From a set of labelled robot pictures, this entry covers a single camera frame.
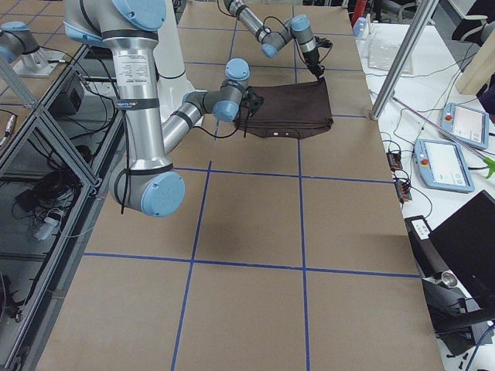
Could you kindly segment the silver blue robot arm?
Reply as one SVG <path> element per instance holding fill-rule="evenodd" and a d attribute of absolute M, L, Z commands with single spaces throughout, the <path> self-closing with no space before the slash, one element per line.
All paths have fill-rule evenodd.
<path fill-rule="evenodd" d="M 224 122 L 238 116 L 248 99 L 248 63 L 231 59 L 219 90 L 194 90 L 170 1 L 66 1 L 64 10 L 71 39 L 112 53 L 126 145 L 111 174 L 112 196 L 147 216 L 174 213 L 186 187 L 169 153 L 204 115 Z"/>
<path fill-rule="evenodd" d="M 317 81 L 323 79 L 325 67 L 320 60 L 319 49 L 330 51 L 333 44 L 313 34 L 306 14 L 296 15 L 282 22 L 274 16 L 260 20 L 244 1 L 224 1 L 229 16 L 236 18 L 260 43 L 261 51 L 274 58 L 289 43 L 296 42 L 299 55 Z"/>

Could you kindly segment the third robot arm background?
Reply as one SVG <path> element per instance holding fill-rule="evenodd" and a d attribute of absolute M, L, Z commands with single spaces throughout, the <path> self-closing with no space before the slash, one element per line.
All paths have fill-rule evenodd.
<path fill-rule="evenodd" d="M 50 55 L 38 44 L 30 28 L 20 21 L 1 24 L 1 57 L 20 77 L 47 78 L 55 69 Z"/>

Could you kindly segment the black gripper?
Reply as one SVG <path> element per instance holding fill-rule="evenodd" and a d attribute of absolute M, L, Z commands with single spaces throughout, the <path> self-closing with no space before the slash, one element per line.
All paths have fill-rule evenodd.
<path fill-rule="evenodd" d="M 239 118 L 249 119 L 256 115 L 259 109 L 265 102 L 265 98 L 261 96 L 254 87 L 248 87 L 246 94 L 241 100 L 239 108 Z"/>
<path fill-rule="evenodd" d="M 324 48 L 328 52 L 332 49 L 332 42 L 327 38 L 313 36 L 309 41 L 301 45 L 302 58 L 310 73 L 321 80 L 325 71 L 324 65 L 320 62 L 319 49 Z"/>

